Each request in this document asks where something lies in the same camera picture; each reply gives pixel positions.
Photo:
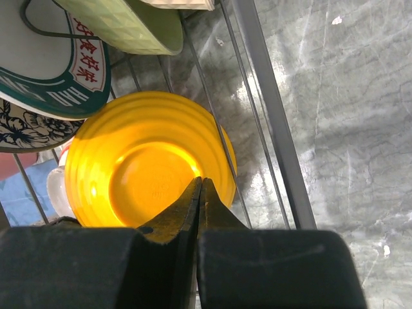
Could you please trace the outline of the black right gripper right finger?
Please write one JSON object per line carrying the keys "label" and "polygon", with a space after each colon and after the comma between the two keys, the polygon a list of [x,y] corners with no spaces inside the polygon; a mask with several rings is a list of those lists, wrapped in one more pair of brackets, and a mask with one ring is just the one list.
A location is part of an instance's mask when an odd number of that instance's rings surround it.
{"label": "black right gripper right finger", "polygon": [[250,229],[200,193],[197,281],[203,308],[365,308],[348,246],[328,230]]}

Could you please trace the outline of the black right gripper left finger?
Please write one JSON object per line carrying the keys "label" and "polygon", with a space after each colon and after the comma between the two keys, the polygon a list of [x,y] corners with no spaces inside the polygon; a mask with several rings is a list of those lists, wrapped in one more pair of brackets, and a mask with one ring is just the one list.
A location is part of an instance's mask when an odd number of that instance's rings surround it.
{"label": "black right gripper left finger", "polygon": [[137,228],[71,219],[1,232],[2,308],[194,308],[201,178]]}

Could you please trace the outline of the orange bowl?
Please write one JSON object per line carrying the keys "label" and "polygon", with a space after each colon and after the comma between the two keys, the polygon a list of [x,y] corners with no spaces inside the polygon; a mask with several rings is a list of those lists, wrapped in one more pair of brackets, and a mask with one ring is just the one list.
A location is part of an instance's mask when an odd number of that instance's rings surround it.
{"label": "orange bowl", "polygon": [[213,181],[231,206],[233,146],[199,104],[163,91],[116,98],[77,131],[65,186],[85,227],[138,227],[175,202],[196,177]]}

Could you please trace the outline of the red white patterned dish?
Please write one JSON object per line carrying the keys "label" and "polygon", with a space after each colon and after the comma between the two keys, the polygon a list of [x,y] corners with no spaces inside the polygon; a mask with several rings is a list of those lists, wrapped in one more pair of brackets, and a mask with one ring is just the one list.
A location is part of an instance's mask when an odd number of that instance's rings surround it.
{"label": "red white patterned dish", "polygon": [[58,167],[56,167],[49,173],[46,182],[46,189],[55,212],[60,217],[68,216],[71,218],[75,218],[75,215],[68,201],[64,181],[64,168],[68,157],[68,151],[70,149],[72,142],[73,139],[63,144]]}

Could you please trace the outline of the pink plastic cup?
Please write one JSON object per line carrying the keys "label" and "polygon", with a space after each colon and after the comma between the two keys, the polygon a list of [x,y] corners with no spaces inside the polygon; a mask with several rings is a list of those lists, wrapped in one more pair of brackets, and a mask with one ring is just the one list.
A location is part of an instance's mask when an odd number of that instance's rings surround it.
{"label": "pink plastic cup", "polygon": [[[35,164],[38,159],[38,153],[22,153],[17,155],[24,168]],[[19,168],[14,160],[12,153],[0,154],[0,180],[13,176],[19,172]]]}

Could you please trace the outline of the blue floral plate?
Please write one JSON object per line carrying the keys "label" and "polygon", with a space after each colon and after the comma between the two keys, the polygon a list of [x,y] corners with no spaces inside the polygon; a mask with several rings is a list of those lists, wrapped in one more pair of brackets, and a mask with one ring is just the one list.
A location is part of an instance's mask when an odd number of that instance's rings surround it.
{"label": "blue floral plate", "polygon": [[31,153],[55,148],[74,137],[83,121],[46,117],[1,100],[1,152]]}

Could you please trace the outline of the teal rim white plate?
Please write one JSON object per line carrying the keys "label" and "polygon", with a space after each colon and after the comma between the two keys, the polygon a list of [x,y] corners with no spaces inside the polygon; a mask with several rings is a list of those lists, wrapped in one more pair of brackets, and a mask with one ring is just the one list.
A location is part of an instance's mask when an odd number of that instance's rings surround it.
{"label": "teal rim white plate", "polygon": [[55,1],[1,1],[1,98],[81,120],[108,101],[108,47]]}

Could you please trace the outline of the green square panda dish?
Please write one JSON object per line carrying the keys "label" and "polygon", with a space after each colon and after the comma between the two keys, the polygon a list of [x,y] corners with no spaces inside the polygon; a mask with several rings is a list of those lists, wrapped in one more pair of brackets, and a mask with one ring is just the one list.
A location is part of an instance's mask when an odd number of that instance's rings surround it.
{"label": "green square panda dish", "polygon": [[177,55],[183,30],[177,10],[143,1],[58,1],[63,9],[109,45],[129,54]]}

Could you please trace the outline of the cream square cartoon dish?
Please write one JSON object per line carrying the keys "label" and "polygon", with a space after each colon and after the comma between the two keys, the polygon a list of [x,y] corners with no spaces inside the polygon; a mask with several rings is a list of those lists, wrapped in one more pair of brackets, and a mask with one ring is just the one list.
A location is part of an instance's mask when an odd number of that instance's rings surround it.
{"label": "cream square cartoon dish", "polygon": [[215,8],[213,0],[142,0],[156,8],[176,10],[207,10]]}

